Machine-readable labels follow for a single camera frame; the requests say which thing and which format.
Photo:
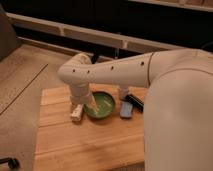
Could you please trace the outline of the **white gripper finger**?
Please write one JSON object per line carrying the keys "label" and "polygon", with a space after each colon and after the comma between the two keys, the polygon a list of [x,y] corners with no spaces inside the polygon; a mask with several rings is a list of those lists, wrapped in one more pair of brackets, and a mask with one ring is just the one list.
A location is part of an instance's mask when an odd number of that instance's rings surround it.
{"label": "white gripper finger", "polygon": [[94,112],[95,115],[98,114],[98,106],[96,104],[95,101],[92,101],[90,104],[89,104],[89,108]]}

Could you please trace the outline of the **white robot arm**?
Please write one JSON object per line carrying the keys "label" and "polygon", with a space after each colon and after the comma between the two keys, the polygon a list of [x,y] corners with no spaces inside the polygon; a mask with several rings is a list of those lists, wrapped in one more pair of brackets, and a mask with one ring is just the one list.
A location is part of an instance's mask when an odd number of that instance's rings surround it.
{"label": "white robot arm", "polygon": [[76,104],[91,101],[91,83],[146,87],[145,171],[213,171],[213,53],[186,48],[97,64],[80,53],[58,75]]}

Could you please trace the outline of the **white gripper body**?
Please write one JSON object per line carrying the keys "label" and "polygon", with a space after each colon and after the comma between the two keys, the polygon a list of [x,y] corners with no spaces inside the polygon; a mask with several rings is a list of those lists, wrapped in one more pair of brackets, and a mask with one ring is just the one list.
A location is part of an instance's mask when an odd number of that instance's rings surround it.
{"label": "white gripper body", "polygon": [[92,102],[92,92],[88,83],[70,85],[70,100],[74,104],[89,104]]}

